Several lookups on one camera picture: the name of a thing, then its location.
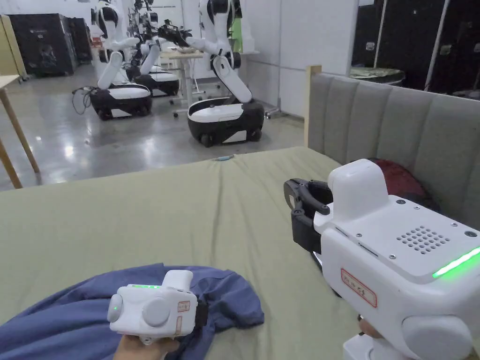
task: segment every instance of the power cord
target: power cord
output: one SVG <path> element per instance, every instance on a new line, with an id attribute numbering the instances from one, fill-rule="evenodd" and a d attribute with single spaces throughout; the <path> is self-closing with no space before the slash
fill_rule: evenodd
<path id="1" fill-rule="evenodd" d="M 83 115 L 85 113 L 85 111 L 87 110 L 87 108 L 89 108 L 91 105 L 92 105 L 92 100 L 90 99 L 90 94 L 92 93 L 92 91 L 94 91 L 96 88 L 93 87 L 93 86 L 86 86 L 86 87 L 80 87 L 74 91 L 72 91 L 72 105 L 73 105 L 73 109 L 75 110 L 75 112 L 78 114 L 78 115 Z M 75 106 L 75 95 L 77 95 L 78 92 L 82 92 L 84 98 L 83 98 L 83 105 L 84 105 L 84 109 L 83 111 L 78 111 L 77 107 Z"/>

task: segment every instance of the polished floor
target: polished floor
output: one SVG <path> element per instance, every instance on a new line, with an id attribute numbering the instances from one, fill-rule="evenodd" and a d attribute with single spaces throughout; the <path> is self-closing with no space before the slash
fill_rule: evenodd
<path id="1" fill-rule="evenodd" d="M 231 154 L 274 150 L 303 143 L 303 121 L 292 117 L 267 120 L 258 143 L 205 148 L 190 134 L 186 115 L 172 116 L 175 107 L 154 99 L 152 115 L 102 122 L 88 108 L 78 115 L 72 90 L 95 84 L 91 66 L 71 77 L 33 79 L 8 87 L 10 101 L 36 157 L 35 175 L 3 107 L 0 136 L 24 187 L 97 178 L 127 172 L 180 165 Z M 216 87 L 203 85 L 208 95 Z M 81 99 L 75 102 L 78 107 Z M 0 191 L 13 189 L 0 166 Z"/>

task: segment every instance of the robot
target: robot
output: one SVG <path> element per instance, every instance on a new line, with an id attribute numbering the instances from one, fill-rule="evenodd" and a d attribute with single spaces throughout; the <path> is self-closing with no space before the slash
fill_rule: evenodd
<path id="1" fill-rule="evenodd" d="M 138 336 L 145 345 L 185 336 L 207 324 L 208 305 L 190 292 L 193 273 L 170 270 L 162 285 L 128 285 L 110 299 L 110 329 Z"/>
<path id="2" fill-rule="evenodd" d="M 92 20 L 102 30 L 105 38 L 108 65 L 98 80 L 97 88 L 89 89 L 93 108 L 102 120 L 116 117 L 148 115 L 152 110 L 150 90 L 143 85 L 125 82 L 112 84 L 120 71 L 125 49 L 134 47 L 140 41 L 134 37 L 125 37 L 121 30 L 121 13 L 109 3 L 100 0 L 96 10 L 92 11 Z"/>
<path id="3" fill-rule="evenodd" d="M 180 88 L 178 77 L 155 65 L 160 56 L 160 46 L 167 41 L 155 35 L 158 28 L 158 14 L 151 11 L 145 0 L 147 12 L 139 14 L 141 1 L 135 3 L 135 13 L 131 21 L 136 36 L 140 39 L 137 51 L 126 69 L 130 81 L 148 87 L 153 97 L 176 96 Z"/>
<path id="4" fill-rule="evenodd" d="M 295 242 L 317 252 L 327 283 L 384 336 L 347 341 L 345 360 L 468 356 L 480 334 L 478 231 L 389 196 L 365 159 L 328 184 L 290 180 L 285 196 Z"/>
<path id="5" fill-rule="evenodd" d="M 264 108 L 253 101 L 252 93 L 234 69 L 241 65 L 240 54 L 228 42 L 235 16 L 241 15 L 240 0 L 200 0 L 200 27 L 205 39 L 185 38 L 192 48 L 205 52 L 204 61 L 232 93 L 231 97 L 192 104 L 188 124 L 192 135 L 205 147 L 235 140 L 259 141 L 262 137 Z"/>

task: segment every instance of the blue cloth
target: blue cloth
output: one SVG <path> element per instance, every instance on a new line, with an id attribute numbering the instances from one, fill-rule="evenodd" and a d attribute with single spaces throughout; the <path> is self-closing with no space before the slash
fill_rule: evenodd
<path id="1" fill-rule="evenodd" d="M 106 320 L 110 297 L 128 284 L 161 284 L 169 270 L 193 272 L 192 292 L 209 304 L 201 332 L 180 339 L 167 359 L 203 359 L 215 333 L 264 322 L 250 284 L 232 271 L 155 264 L 95 276 L 61 291 L 0 326 L 0 360 L 111 359 L 120 341 Z"/>

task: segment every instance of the black cabinet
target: black cabinet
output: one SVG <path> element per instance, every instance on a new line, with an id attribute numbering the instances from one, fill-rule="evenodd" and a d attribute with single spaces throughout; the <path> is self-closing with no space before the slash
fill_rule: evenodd
<path id="1" fill-rule="evenodd" d="M 77 67 L 67 18 L 60 14 L 9 15 L 28 74 L 72 75 Z"/>
<path id="2" fill-rule="evenodd" d="M 92 62 L 92 51 L 90 48 L 90 30 L 83 18 L 68 18 L 70 33 L 72 34 L 75 54 L 81 64 Z"/>
<path id="3" fill-rule="evenodd" d="M 430 90 L 452 94 L 473 89 L 480 70 L 480 1 L 450 1 Z"/>
<path id="4" fill-rule="evenodd" d="M 353 66 L 374 66 L 382 9 L 383 2 L 379 1 L 359 7 L 353 44 Z"/>
<path id="5" fill-rule="evenodd" d="M 425 89 L 444 0 L 388 0 L 377 67 L 405 72 L 404 86 Z"/>

